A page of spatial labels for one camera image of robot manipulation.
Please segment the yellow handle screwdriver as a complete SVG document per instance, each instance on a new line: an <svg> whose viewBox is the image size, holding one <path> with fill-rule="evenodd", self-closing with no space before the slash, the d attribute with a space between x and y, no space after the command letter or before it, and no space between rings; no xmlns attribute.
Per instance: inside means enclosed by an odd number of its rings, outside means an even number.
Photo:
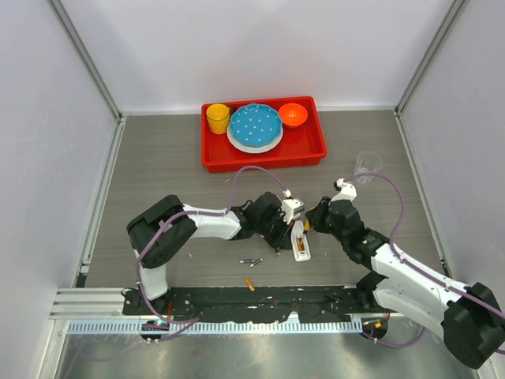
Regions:
<svg viewBox="0 0 505 379"><path fill-rule="evenodd" d="M305 220L304 223L304 233L307 234L311 229L310 222L308 219Z"/></svg>

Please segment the white remote orange battery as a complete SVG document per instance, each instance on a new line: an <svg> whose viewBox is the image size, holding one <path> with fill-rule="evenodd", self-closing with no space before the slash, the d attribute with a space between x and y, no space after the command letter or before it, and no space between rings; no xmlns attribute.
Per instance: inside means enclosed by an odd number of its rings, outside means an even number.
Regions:
<svg viewBox="0 0 505 379"><path fill-rule="evenodd" d="M294 222L290 233L290 241L296 262L309 261L311 259L305 226L302 221L297 220Z"/></svg>

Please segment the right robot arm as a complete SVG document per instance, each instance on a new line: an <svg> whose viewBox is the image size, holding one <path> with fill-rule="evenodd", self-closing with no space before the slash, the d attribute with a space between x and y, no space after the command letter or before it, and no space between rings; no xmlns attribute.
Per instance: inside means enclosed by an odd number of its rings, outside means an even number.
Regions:
<svg viewBox="0 0 505 379"><path fill-rule="evenodd" d="M504 314L492 290L442 275L366 227L349 200L323 197L307 211L311 229L333 236L346 255L369 270L357 304L367 312L394 310L437 335L465 366L480 368L504 348Z"/></svg>

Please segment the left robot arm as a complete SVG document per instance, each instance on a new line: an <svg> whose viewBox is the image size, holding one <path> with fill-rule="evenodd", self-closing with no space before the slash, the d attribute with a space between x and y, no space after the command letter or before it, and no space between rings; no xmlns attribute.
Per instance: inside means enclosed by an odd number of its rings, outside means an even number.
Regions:
<svg viewBox="0 0 505 379"><path fill-rule="evenodd" d="M303 210L303 203L289 192L283 199L266 192L255 201L220 210L195 208L176 195L164 197L126 227L137 259L141 306L152 315L167 308L166 264L190 239L236 241L259 235L274 250L288 250Z"/></svg>

